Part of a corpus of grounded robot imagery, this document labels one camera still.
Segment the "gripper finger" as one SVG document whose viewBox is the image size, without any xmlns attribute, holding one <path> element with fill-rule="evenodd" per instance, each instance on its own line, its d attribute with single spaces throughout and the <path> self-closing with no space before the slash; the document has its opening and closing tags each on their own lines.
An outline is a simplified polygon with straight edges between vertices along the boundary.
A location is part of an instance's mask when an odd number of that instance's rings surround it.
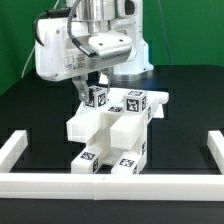
<svg viewBox="0 0 224 224">
<path fill-rule="evenodd" d="M 114 68 L 109 67 L 101 70 L 102 75 L 105 77 L 105 84 L 107 86 L 107 91 L 110 91 L 110 84 L 112 80 L 112 76 L 114 74 Z"/>
<path fill-rule="evenodd" d="M 89 88 L 86 79 L 83 76 L 77 76 L 72 79 L 72 82 L 78 90 L 79 99 L 87 102 L 89 100 Z"/>
</svg>

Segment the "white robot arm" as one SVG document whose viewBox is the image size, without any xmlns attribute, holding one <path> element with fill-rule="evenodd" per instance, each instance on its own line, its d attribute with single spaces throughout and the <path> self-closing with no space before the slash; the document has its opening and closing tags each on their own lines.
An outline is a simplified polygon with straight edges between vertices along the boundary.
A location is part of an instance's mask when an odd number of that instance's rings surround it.
<svg viewBox="0 0 224 224">
<path fill-rule="evenodd" d="M 90 98 L 92 72 L 109 83 L 136 80 L 154 69 L 143 39 L 142 0 L 66 0 L 64 8 L 36 18 L 34 35 L 37 74 L 72 80 L 82 101 Z"/>
</svg>

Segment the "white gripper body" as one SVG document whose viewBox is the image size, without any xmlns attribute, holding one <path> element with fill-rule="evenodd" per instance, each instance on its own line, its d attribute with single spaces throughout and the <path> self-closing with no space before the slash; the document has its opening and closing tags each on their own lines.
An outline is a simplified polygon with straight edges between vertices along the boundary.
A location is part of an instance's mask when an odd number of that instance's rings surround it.
<svg viewBox="0 0 224 224">
<path fill-rule="evenodd" d="M 84 22 L 74 22 L 73 32 L 85 46 L 91 37 Z M 67 34 L 67 19 L 41 19 L 37 33 L 43 45 L 35 43 L 37 74 L 44 80 L 61 81 L 126 62 L 123 58 L 103 61 L 100 56 L 90 58 L 82 53 Z"/>
</svg>

